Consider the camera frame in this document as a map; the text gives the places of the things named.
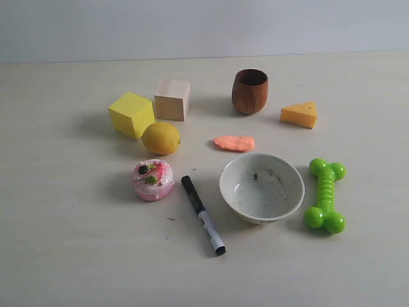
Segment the orange putty blob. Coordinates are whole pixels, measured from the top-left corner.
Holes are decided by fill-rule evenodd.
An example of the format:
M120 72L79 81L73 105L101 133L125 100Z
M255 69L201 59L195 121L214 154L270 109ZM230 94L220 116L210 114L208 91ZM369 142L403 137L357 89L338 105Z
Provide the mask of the orange putty blob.
M255 140L250 136L221 136L213 140L221 149L248 152L254 149Z

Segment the yellow lemon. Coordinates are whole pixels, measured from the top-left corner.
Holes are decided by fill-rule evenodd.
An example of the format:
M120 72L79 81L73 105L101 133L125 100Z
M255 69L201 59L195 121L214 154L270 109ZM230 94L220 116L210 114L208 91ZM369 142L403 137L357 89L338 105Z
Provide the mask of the yellow lemon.
M178 129L166 122L157 122L148 126L143 132L141 140L147 150L159 155L167 155L177 151L181 143Z

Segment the pink toy cake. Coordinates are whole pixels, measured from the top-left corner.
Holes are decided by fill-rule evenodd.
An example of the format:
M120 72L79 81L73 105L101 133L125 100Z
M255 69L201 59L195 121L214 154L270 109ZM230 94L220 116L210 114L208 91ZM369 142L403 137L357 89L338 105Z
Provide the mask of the pink toy cake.
M161 200L174 187L173 169L162 159L141 161L134 168L132 179L135 194L146 201Z

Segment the white ceramic bowl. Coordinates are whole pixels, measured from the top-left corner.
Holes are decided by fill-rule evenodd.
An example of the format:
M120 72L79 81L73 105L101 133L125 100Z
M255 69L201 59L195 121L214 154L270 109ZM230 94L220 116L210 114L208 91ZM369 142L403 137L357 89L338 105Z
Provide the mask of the white ceramic bowl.
M226 204L243 220L265 224L285 219L301 206L305 185L290 163L267 153L243 153L219 176Z

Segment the light wooden cube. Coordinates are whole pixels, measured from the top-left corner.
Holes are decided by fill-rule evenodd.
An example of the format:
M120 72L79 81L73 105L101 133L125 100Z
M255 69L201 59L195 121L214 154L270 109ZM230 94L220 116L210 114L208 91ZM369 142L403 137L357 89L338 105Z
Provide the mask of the light wooden cube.
M190 83L164 79L154 94L155 115L158 119L184 122L190 104Z

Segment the brown wooden cup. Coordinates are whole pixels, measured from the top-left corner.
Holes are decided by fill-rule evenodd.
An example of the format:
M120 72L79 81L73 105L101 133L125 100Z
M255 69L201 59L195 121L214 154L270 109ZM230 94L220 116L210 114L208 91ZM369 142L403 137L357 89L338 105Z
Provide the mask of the brown wooden cup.
M236 73L232 87L232 103L242 114L261 111L268 98L268 76L261 70L248 68Z

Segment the yellow foam cube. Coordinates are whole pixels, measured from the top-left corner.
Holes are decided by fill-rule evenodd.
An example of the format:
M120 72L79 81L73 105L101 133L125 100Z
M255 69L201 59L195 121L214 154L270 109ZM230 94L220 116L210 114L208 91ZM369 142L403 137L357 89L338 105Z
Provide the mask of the yellow foam cube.
M115 131L133 139L140 139L145 129L156 122L153 102L131 92L111 104L108 111Z

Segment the black white marker pen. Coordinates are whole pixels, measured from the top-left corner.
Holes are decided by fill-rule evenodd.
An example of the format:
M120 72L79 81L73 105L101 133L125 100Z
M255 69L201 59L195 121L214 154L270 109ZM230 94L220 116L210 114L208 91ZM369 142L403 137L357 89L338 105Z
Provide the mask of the black white marker pen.
M181 184L185 189L194 210L196 211L197 217L202 224L203 230L205 231L215 254L217 256L223 255L226 252L226 245L214 227L212 220L210 219L210 216L208 215L208 212L191 181L191 178L188 175L183 176L181 178Z

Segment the yellow cheese wedge toy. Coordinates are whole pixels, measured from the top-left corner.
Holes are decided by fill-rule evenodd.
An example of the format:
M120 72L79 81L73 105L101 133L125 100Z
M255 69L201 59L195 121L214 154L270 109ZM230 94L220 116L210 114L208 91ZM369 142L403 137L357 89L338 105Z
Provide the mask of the yellow cheese wedge toy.
M283 107L281 109L280 120L300 127L313 129L318 113L315 102L306 102Z

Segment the green bone dog toy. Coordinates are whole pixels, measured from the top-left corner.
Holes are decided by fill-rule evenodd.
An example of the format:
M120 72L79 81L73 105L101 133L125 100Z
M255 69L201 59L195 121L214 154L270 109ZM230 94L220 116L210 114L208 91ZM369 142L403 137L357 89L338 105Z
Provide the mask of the green bone dog toy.
M341 233L345 228L344 216L335 210L335 183L346 175L339 162L315 158L309 163L310 173L317 178L315 206L304 212L304 222L312 229L324 228L328 233Z

